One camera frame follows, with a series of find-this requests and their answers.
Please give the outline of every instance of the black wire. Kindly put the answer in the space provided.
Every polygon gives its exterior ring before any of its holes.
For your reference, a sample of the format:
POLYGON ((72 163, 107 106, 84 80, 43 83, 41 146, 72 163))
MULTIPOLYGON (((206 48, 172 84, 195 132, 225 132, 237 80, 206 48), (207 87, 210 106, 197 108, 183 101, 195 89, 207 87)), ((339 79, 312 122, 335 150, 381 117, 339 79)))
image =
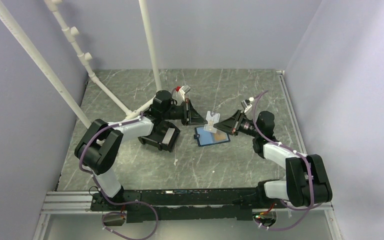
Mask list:
POLYGON ((99 189, 98 189, 98 187, 97 186, 91 186, 90 188, 89 188, 89 195, 91 195, 92 197, 93 197, 93 195, 92 195, 92 193, 91 193, 91 189, 92 188, 96 188, 96 190, 98 191, 99 189))

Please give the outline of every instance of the white wall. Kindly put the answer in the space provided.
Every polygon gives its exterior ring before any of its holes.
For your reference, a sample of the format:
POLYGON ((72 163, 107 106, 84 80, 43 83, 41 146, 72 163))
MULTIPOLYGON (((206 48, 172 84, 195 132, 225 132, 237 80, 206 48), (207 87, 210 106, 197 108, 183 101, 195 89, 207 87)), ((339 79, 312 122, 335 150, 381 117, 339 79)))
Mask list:
MULTIPOLYGON (((45 4, 4 3, 80 102, 86 71, 45 4)), ((32 239, 74 123, 73 112, 0 21, 0 240, 32 239)))
MULTIPOLYGON (((160 68, 284 70, 321 0, 147 2, 160 68)), ((151 68, 137 0, 65 0, 59 9, 96 68, 151 68)))
POLYGON ((384 0, 324 0, 286 83, 345 239, 384 239, 384 0))

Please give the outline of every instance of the gray marble tabletop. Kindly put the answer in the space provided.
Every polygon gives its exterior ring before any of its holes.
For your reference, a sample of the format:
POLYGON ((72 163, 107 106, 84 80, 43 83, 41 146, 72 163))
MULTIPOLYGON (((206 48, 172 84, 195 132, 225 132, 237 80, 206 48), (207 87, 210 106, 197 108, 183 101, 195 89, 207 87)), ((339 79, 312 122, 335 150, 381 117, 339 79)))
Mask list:
MULTIPOLYGON (((96 75, 130 109, 135 110, 155 94, 153 72, 149 69, 99 70, 96 75)), ((220 113, 220 120, 242 109, 241 101, 269 92, 257 110, 274 114, 275 136, 298 149, 298 141, 281 84, 273 69, 170 69, 161 70, 162 87, 171 90, 189 85, 190 100, 203 116, 220 113)), ((91 120, 117 122, 126 114, 93 82, 89 82, 81 109, 91 120)), ((183 126, 173 152, 159 151, 138 140, 122 144, 115 161, 118 180, 125 189, 192 189, 255 187, 259 181, 279 179, 285 171, 260 158, 253 151, 252 137, 239 134, 231 141, 199 147, 193 139, 196 126, 183 126)), ((94 185, 91 176, 79 170, 74 156, 84 125, 77 121, 57 187, 58 191, 85 191, 94 185)))

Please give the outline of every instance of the marble table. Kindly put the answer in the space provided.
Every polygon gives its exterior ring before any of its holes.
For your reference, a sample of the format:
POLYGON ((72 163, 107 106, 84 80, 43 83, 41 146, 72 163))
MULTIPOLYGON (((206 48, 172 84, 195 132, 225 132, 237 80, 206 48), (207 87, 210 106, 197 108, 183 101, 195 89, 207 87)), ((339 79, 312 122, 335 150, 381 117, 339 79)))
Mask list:
MULTIPOLYGON (((96 75, 131 110, 155 94, 150 69, 98 70, 96 75)), ((258 112, 275 115, 275 136, 298 150, 298 140, 285 95, 274 69, 169 69, 160 71, 164 89, 189 85, 194 108, 205 117, 207 111, 220 113, 220 120, 242 109, 241 101, 269 92, 258 104, 258 112)), ((125 113, 93 82, 89 81, 81 108, 91 120, 117 122, 125 113)), ((115 171, 124 189, 192 189, 255 187, 259 181, 279 179, 285 171, 275 163, 260 158, 253 151, 252 137, 239 134, 222 144, 199 147, 193 139, 196 126, 183 126, 173 152, 159 151, 134 139, 122 144, 115 161, 115 171)), ((86 132, 76 122, 58 191, 85 191, 94 185, 91 176, 79 170, 74 149, 86 132)))

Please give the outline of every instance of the white pipe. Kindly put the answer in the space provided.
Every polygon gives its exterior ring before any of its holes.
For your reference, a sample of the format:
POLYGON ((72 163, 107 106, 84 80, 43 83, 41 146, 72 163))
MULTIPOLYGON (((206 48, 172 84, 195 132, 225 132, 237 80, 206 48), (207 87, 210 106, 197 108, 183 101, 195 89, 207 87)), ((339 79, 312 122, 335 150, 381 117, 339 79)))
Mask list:
POLYGON ((67 102, 73 112, 77 115, 78 119, 89 128, 91 122, 86 117, 85 113, 80 109, 79 105, 76 103, 74 98, 67 91, 66 87, 63 85, 61 80, 46 62, 44 57, 32 43, 30 38, 23 31, 21 26, 17 23, 8 9, 0 0, 0 20, 6 26, 6 28, 11 32, 14 38, 18 41, 18 43, 22 46, 22 48, 27 52, 30 58, 34 61, 34 63, 39 67, 42 73, 46 76, 49 82, 53 85, 53 87, 58 91, 61 97, 67 102))
POLYGON ((79 31, 74 26, 70 28, 66 21, 64 21, 63 16, 58 11, 57 4, 61 3, 62 0, 44 0, 48 9, 53 13, 54 17, 58 21, 59 25, 61 26, 61 30, 64 33, 67 40, 71 43, 72 47, 75 50, 75 53, 77 54, 78 59, 80 60, 81 64, 86 69, 87 73, 89 74, 90 79, 92 82, 94 82, 98 87, 102 89, 104 93, 108 95, 108 97, 114 101, 117 106, 123 110, 123 112, 126 113, 126 115, 129 115, 132 113, 126 105, 122 103, 115 95, 112 93, 96 76, 95 72, 92 70, 91 66, 89 65, 89 61, 92 59, 92 56, 89 52, 83 53, 83 51, 80 49, 80 46, 76 42, 75 36, 79 34, 79 31))
POLYGON ((139 107, 137 110, 134 110, 133 112, 131 112, 131 114, 127 115, 124 120, 134 119, 137 116, 139 116, 139 114, 141 114, 141 112, 145 112, 145 110, 147 110, 150 107, 153 100, 154 100, 154 97, 152 97, 149 101, 147 101, 144 105, 139 107))
POLYGON ((155 53, 154 38, 152 35, 150 14, 148 13, 147 0, 139 0, 140 13, 142 14, 143 27, 145 28, 146 41, 148 42, 149 55, 151 57, 153 77, 155 79, 156 90, 160 91, 161 80, 155 53))

